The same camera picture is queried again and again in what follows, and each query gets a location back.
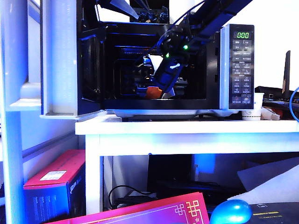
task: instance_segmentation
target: sticker label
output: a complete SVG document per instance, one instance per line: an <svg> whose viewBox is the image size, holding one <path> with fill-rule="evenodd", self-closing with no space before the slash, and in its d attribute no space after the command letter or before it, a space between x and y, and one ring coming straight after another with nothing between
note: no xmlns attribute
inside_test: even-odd
<svg viewBox="0 0 299 224"><path fill-rule="evenodd" d="M66 170L60 171L50 171L45 176L43 176L40 181L51 181L51 180L59 180L63 174L66 173Z"/></svg>

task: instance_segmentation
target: microwave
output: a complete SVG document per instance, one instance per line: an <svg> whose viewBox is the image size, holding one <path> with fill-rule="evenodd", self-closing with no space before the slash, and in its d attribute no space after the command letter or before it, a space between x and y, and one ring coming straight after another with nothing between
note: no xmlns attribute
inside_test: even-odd
<svg viewBox="0 0 299 224"><path fill-rule="evenodd" d="M170 24L88 20L84 2L42 4L42 117L230 116L254 104L254 26L228 24L190 55L170 90L153 81L155 48Z"/></svg>

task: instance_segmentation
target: cardboard box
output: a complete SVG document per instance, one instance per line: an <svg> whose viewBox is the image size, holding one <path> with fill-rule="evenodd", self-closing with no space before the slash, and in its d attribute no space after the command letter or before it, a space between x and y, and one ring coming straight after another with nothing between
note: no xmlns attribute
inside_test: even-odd
<svg viewBox="0 0 299 224"><path fill-rule="evenodd" d="M202 193L104 211L92 215L53 222L52 224L209 224Z"/></svg>
<svg viewBox="0 0 299 224"><path fill-rule="evenodd" d="M28 224L85 215L85 150L67 150L23 189Z"/></svg>

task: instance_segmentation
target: blue ball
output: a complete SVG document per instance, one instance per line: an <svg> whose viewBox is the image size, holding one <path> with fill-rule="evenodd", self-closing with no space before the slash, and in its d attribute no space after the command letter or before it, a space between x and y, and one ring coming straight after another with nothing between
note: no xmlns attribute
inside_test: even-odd
<svg viewBox="0 0 299 224"><path fill-rule="evenodd" d="M250 220L252 210L243 200L228 200L212 212L210 224L243 224Z"/></svg>

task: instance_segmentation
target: paper cup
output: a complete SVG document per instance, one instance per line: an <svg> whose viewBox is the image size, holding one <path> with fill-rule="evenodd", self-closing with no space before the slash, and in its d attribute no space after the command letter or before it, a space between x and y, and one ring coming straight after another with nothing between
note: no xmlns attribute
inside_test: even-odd
<svg viewBox="0 0 299 224"><path fill-rule="evenodd" d="M252 111L242 111L242 120L260 120L262 109Z"/></svg>
<svg viewBox="0 0 299 224"><path fill-rule="evenodd" d="M254 109L261 109L263 104L263 92L254 93Z"/></svg>
<svg viewBox="0 0 299 224"><path fill-rule="evenodd" d="M242 120L260 120L263 104L263 92L254 93L254 109L250 111L242 111Z"/></svg>

